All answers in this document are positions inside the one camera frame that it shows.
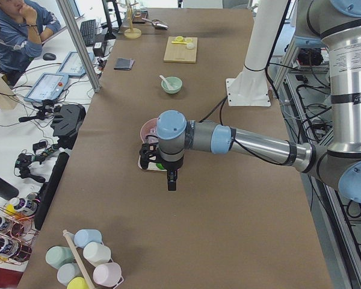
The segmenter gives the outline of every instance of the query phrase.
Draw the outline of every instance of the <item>yellow lamp base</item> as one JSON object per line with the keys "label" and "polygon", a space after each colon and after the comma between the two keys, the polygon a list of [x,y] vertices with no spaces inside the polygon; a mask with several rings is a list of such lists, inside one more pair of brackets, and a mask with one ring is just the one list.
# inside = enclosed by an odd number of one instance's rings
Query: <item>yellow lamp base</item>
{"label": "yellow lamp base", "polygon": [[142,35],[142,31],[140,31],[138,28],[127,29],[125,31],[125,36],[130,39],[139,38]]}

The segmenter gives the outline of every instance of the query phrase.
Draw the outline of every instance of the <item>green bowl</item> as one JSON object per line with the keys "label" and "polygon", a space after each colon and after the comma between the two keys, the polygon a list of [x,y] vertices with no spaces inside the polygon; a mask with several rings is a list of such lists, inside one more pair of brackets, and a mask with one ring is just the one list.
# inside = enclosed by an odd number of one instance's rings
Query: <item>green bowl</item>
{"label": "green bowl", "polygon": [[161,85],[165,92],[173,95],[174,93],[177,93],[179,90],[181,90],[183,83],[180,78],[175,76],[169,76],[166,77],[166,79],[174,89],[168,89],[166,83],[162,80]]}

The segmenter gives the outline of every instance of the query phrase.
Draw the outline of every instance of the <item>label on robot arm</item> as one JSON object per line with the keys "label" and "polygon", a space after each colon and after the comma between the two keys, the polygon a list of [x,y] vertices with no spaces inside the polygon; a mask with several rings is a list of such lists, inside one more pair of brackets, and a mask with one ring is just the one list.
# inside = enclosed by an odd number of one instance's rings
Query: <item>label on robot arm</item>
{"label": "label on robot arm", "polygon": [[330,76],[361,71],[361,43],[355,43],[329,52]]}

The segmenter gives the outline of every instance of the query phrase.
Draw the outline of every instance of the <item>brown tabletop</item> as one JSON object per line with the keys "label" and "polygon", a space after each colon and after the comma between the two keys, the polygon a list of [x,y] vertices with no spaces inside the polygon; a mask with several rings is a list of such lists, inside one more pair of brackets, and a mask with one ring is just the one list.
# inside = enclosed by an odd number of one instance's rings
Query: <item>brown tabletop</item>
{"label": "brown tabletop", "polygon": [[[186,151],[176,192],[164,172],[138,168],[141,126],[169,109],[196,120],[209,113],[242,70],[253,26],[248,10],[153,9],[149,18],[170,29],[136,25],[139,39],[117,39],[19,288],[64,288],[45,253],[66,246],[63,229],[83,228],[101,231],[123,289],[332,288],[293,168]],[[199,38],[196,64],[163,62],[167,37],[178,35]],[[118,57],[135,59],[132,70],[114,70]],[[166,94],[159,74],[184,87]],[[288,138],[277,101],[225,106],[223,122]]]}

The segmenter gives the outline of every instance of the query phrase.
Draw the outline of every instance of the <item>blue jacket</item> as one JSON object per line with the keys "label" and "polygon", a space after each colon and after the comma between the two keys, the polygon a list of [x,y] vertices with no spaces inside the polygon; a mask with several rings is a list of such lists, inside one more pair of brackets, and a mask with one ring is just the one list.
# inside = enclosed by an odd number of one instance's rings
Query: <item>blue jacket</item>
{"label": "blue jacket", "polygon": [[[37,12],[36,24],[39,33],[43,32],[44,25],[54,33],[60,29],[60,23],[53,13],[33,1],[25,0],[24,2]],[[1,70],[4,72],[25,71],[32,59],[42,54],[42,45],[28,41],[28,28],[25,23],[16,23],[1,9],[0,27]]]}

